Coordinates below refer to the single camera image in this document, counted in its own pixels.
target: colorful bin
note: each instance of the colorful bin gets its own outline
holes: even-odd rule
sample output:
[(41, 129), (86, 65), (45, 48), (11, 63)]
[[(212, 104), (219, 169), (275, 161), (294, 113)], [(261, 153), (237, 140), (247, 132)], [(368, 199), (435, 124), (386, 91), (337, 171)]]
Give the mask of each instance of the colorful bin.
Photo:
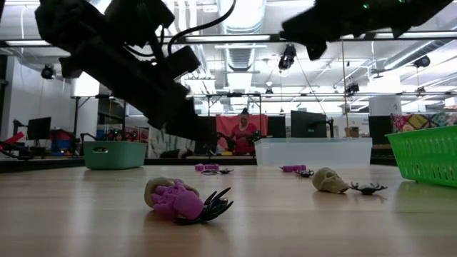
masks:
[(129, 141), (87, 141), (83, 146), (87, 168), (114, 170), (143, 166), (147, 144)]
[(387, 135), (402, 177), (457, 187), (457, 126)]

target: storage bin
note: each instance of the storage bin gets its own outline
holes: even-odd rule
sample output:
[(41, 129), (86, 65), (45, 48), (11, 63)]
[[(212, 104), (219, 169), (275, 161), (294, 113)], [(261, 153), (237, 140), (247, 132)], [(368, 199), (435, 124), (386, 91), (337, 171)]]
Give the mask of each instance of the storage bin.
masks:
[(262, 138), (255, 142), (257, 165), (306, 165), (311, 169), (368, 168), (371, 138)]
[(86, 167), (113, 170), (143, 166), (146, 146), (145, 143), (129, 141), (84, 142)]
[(387, 135), (402, 177), (457, 187), (457, 126)]

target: black plastic spider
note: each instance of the black plastic spider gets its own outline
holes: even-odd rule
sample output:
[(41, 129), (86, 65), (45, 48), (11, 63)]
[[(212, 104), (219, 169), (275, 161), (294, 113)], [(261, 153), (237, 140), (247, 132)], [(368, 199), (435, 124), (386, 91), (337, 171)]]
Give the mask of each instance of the black plastic spider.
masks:
[(362, 185), (358, 186), (358, 183), (355, 185), (351, 182), (351, 189), (360, 191), (363, 195), (369, 196), (372, 195), (376, 191), (381, 191), (387, 188), (387, 186), (379, 186), (377, 183), (376, 185), (373, 183), (370, 183), (369, 185)]
[(175, 222), (180, 225), (194, 225), (197, 223), (205, 223), (207, 221), (214, 220), (219, 217), (222, 213), (227, 211), (230, 206), (233, 204), (233, 201), (229, 203), (229, 200), (221, 198), (225, 193), (227, 193), (230, 188), (220, 192), (217, 196), (217, 191), (214, 191), (204, 203), (204, 208), (201, 211), (198, 218), (194, 220), (188, 220), (186, 218), (177, 218)]
[(298, 178), (309, 178), (314, 175), (314, 171), (312, 170), (305, 170), (305, 171), (297, 171)]
[(231, 173), (232, 171), (233, 171), (233, 169), (229, 169), (229, 168), (220, 169), (220, 170), (209, 169), (209, 170), (202, 171), (201, 173), (204, 175), (216, 175), (216, 174), (226, 175), (226, 174)]

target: table surface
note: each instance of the table surface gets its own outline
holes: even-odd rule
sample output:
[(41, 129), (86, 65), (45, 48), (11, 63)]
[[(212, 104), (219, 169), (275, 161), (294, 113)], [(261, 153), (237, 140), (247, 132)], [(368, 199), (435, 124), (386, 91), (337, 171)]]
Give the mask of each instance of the table surface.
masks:
[[(456, 189), (404, 181), (391, 167), (338, 173), (389, 188), (321, 193), (310, 180), (256, 166), (226, 176), (193, 166), (0, 174), (0, 255), (457, 256)], [(181, 178), (202, 198), (232, 187), (234, 205), (206, 225), (173, 225), (143, 200), (157, 176)]]

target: skull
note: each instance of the skull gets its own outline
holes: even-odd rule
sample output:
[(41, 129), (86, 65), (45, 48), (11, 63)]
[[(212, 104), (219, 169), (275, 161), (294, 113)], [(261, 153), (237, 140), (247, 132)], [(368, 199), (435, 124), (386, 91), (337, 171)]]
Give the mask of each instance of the skull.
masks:
[(318, 191), (330, 193), (343, 193), (349, 189), (349, 185), (329, 168), (321, 168), (314, 174), (313, 185)]

